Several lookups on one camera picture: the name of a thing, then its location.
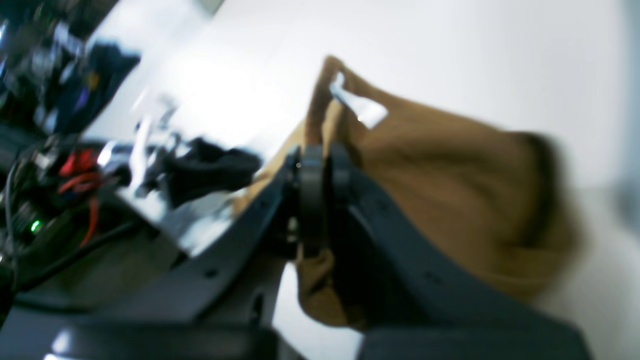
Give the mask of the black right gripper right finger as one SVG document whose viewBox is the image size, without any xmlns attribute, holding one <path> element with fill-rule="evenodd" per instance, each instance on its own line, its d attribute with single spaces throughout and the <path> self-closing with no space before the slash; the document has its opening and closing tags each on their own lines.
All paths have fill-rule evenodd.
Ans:
<svg viewBox="0 0 640 360">
<path fill-rule="evenodd" d="M 327 162 L 334 279 L 367 329 L 359 360 L 589 360 L 582 335 L 491 288 L 423 236 L 345 146 Z"/>
</svg>

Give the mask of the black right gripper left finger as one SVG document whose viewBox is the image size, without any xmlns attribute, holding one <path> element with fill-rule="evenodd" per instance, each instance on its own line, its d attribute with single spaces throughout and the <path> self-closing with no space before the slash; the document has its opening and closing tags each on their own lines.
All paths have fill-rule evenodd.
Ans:
<svg viewBox="0 0 640 360">
<path fill-rule="evenodd" d="M 271 328 L 289 258 L 326 248 L 322 145 L 293 148 L 274 180 L 193 259 L 84 314 L 15 308 L 3 360 L 278 360 Z"/>
</svg>

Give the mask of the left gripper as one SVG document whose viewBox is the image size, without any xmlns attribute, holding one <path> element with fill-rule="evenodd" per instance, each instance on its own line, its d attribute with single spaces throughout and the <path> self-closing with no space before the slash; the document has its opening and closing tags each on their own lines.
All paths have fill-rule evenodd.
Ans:
<svg viewBox="0 0 640 360">
<path fill-rule="evenodd" d="M 110 140 L 100 151 L 97 164 L 107 176 L 124 177 L 119 182 L 135 198 L 146 198 L 154 182 L 153 168 L 169 138 L 169 123 L 178 110 L 170 95 L 158 95 L 142 112 L 131 142 Z M 224 149 L 201 137 L 190 142 L 185 155 L 165 157 L 165 193 L 171 208 L 215 192 L 235 192 L 251 184 L 263 161 L 240 148 Z"/>
</svg>

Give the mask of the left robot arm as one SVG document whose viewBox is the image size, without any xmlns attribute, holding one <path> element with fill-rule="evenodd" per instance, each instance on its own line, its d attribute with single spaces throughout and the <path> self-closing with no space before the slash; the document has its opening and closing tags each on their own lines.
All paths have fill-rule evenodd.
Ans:
<svg viewBox="0 0 640 360">
<path fill-rule="evenodd" d="M 99 246 L 100 203 L 108 192 L 156 195 L 162 223 L 183 205 L 250 185 L 262 167 L 256 153 L 225 149 L 202 137 L 183 141 L 143 117 L 133 142 L 80 142 L 50 136 L 24 150 L 1 193 L 1 250 L 10 281 L 1 298 L 37 287 Z"/>
</svg>

